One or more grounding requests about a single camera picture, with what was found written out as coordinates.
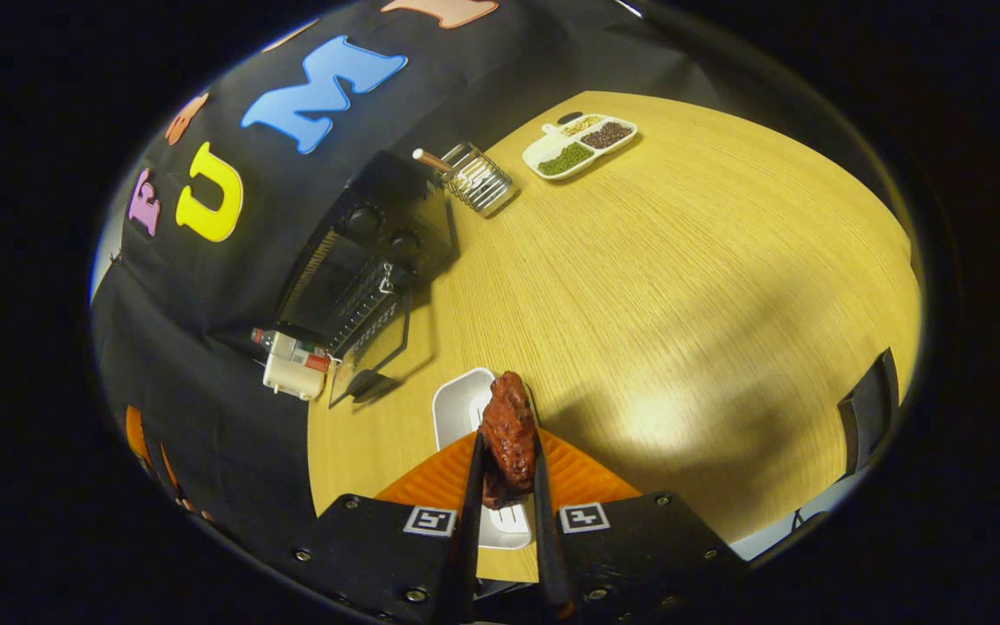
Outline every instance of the wooden table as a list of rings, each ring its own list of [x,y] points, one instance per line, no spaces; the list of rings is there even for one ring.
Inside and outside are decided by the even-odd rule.
[[[520,154],[570,111],[640,134],[543,181]],[[837,401],[886,347],[905,395],[921,328],[909,239],[822,155],[714,110],[596,91],[487,154],[523,192],[491,219],[453,206],[460,257],[413,312],[388,369],[405,382],[371,404],[311,403],[320,514],[436,451],[434,392],[473,367],[519,372],[544,428],[639,490],[677,491],[727,542],[840,477]],[[535,544],[481,549],[477,574],[536,581]]]

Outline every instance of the letter m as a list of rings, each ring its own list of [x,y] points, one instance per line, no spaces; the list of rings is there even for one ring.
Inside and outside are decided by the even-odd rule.
[[[263,94],[241,118],[241,127],[266,124],[295,139],[299,154],[310,154],[330,132],[332,123],[326,117],[313,119],[303,114],[350,108],[339,78],[351,84],[354,94],[368,94],[407,63],[406,56],[381,56],[350,46],[345,35],[336,36],[303,59],[306,84]]]

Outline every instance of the white tray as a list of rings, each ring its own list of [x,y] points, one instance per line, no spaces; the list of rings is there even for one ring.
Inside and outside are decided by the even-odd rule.
[[[563,134],[563,130],[575,126],[576,124],[582,122],[582,120],[592,117],[592,115],[595,115],[595,117],[600,117],[602,119],[599,122],[592,124],[592,126],[584,129],[583,131],[578,132],[578,134],[572,135],[572,137],[567,137],[566,135]],[[627,135],[627,137],[624,137],[615,143],[612,143],[611,146],[607,146],[606,148],[594,148],[592,146],[587,146],[584,145],[584,143],[581,143],[581,138],[583,138],[585,135],[592,134],[592,132],[595,132],[596,130],[600,130],[600,127],[604,126],[604,124],[608,122],[619,123],[620,126],[623,126],[624,128],[630,128],[631,134]],[[579,173],[579,171],[586,169],[588,166],[592,165],[592,163],[594,163],[596,159],[602,157],[603,155],[614,153],[614,151],[622,148],[623,146],[626,146],[627,143],[631,142],[631,140],[634,139],[635,136],[639,134],[639,127],[635,126],[634,123],[628,122],[628,120],[626,119],[612,117],[612,115],[588,114],[588,115],[581,115],[581,117],[576,118],[572,122],[564,124],[564,126],[560,127],[555,126],[555,124],[552,123],[544,123],[543,132],[545,132],[545,136],[543,138],[539,139],[536,142],[531,143],[531,145],[528,146],[527,149],[523,151],[523,162],[527,163],[527,166],[531,167],[532,171],[535,171],[536,174],[539,174],[540,178],[545,178],[547,179],[547,181],[558,181],[558,179],[569,178],[571,175]],[[588,150],[592,150],[591,157],[582,160],[575,166],[567,169],[566,171],[563,171],[560,174],[546,175],[544,173],[541,173],[541,171],[539,171],[540,162],[544,162],[552,158],[558,157],[561,151],[563,151],[563,148],[570,145],[570,143],[578,143],[578,145],[580,145],[581,147],[584,147]]]
[[[484,407],[492,399],[489,387],[495,379],[496,376],[488,369],[472,369],[434,392],[431,407],[434,442],[440,450],[480,426]],[[523,549],[530,545],[531,528],[525,505],[516,503],[503,510],[489,510],[481,506],[480,546],[486,549]]]

